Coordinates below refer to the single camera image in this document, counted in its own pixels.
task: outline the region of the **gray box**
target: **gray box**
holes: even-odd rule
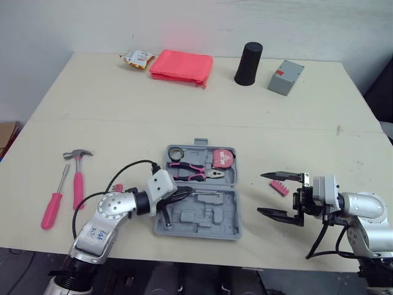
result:
[[[303,69],[304,66],[284,60],[271,78],[268,89],[282,95],[288,95]]]
[[[165,167],[172,175],[190,176],[195,172],[169,167],[171,159],[168,151],[181,148],[184,153],[182,162],[204,165],[212,168],[215,149],[227,149],[236,155],[231,147],[209,146],[207,139],[195,138],[194,145],[170,145],[165,151]],[[205,181],[176,181],[178,186],[190,186],[195,195],[167,206],[172,226],[167,226],[162,213],[154,221],[154,232],[159,235],[182,237],[215,238],[237,240],[241,236],[239,195],[233,188],[237,182],[236,158],[233,165],[225,169],[223,178],[206,178]]]

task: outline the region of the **white wall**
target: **white wall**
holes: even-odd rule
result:
[[[237,57],[259,41],[267,58],[340,60],[364,92],[393,53],[392,2],[0,0],[0,120],[28,119],[73,51]]]

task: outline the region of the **pliers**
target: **pliers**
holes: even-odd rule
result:
[[[174,180],[183,181],[205,181],[206,178],[222,178],[225,173],[215,169],[206,169],[203,165],[194,165],[187,162],[169,163],[170,168],[183,168],[198,172],[198,174],[190,176],[173,176]]]

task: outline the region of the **hammer head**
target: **hammer head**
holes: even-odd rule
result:
[[[84,155],[93,155],[91,152],[86,151],[85,149],[75,149],[72,152],[65,152],[63,154],[64,159],[69,160],[75,157],[82,158]]]

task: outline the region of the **robotic arm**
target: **robotic arm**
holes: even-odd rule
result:
[[[91,294],[93,280],[116,242],[120,226],[133,213],[155,216],[157,203],[176,191],[173,177],[161,169],[148,180],[145,191],[105,194],[72,244],[62,270],[52,273],[56,276],[44,295]]]
[[[387,205],[374,193],[339,193],[333,175],[314,177],[310,185],[308,173],[272,172],[261,176],[274,180],[293,180],[302,183],[294,193],[294,217],[286,211],[258,208],[258,212],[279,222],[304,226],[304,213],[322,220],[323,228],[307,259],[324,254],[338,254],[358,259],[360,277],[365,277],[369,294],[393,294],[393,229],[387,220]],[[328,226],[344,226],[335,251],[315,253]],[[347,231],[353,253],[340,251],[339,245]]]

